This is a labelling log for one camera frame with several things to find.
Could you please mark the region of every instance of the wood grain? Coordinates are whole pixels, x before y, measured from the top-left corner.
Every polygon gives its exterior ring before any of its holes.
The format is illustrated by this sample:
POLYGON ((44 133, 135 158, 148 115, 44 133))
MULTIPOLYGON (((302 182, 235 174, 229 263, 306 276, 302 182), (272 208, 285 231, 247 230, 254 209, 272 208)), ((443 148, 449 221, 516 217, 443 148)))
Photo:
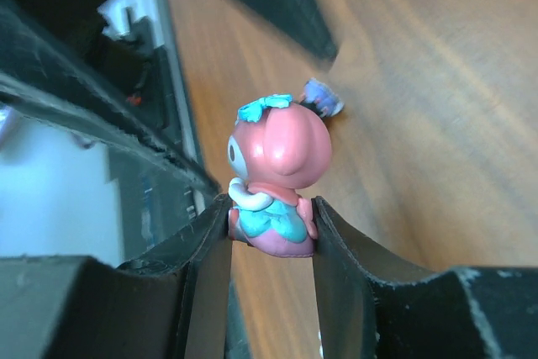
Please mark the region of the wood grain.
MULTIPOLYGON (((330 83, 323 195, 374 240, 433 269, 538 262, 538 0, 320 0, 340 39, 328 72, 232 0, 171 0, 208 169, 226 185, 236 109, 330 83)), ((238 245, 254 358, 315 358, 308 260, 238 245)))

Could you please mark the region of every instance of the blue bow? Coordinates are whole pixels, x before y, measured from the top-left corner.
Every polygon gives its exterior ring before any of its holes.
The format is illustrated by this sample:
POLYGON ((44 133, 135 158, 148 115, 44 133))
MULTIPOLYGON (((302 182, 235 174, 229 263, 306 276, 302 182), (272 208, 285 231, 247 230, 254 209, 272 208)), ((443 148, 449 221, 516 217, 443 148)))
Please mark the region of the blue bow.
POLYGON ((267 108, 287 108, 293 101, 291 94, 275 94, 273 96, 262 97, 252 103, 239 108, 237 117, 241 121, 258 122, 267 108))

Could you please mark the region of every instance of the white surface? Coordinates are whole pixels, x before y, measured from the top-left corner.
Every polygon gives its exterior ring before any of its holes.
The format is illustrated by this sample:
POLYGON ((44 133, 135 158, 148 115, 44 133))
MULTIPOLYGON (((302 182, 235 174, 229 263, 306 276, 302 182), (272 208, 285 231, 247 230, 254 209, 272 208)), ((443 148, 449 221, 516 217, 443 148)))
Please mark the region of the white surface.
POLYGON ((91 255, 123 261, 119 191, 104 145, 23 120, 0 150, 0 256, 91 255))

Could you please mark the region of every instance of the figurine ear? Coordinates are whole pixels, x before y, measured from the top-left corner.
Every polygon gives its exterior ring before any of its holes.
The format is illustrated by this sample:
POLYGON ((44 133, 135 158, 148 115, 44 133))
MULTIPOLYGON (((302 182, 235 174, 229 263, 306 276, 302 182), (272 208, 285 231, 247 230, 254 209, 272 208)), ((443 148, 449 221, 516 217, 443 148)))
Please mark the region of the figurine ear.
POLYGON ((267 165, 281 176, 300 170, 309 157, 310 122, 299 106, 272 108, 263 137, 267 165))

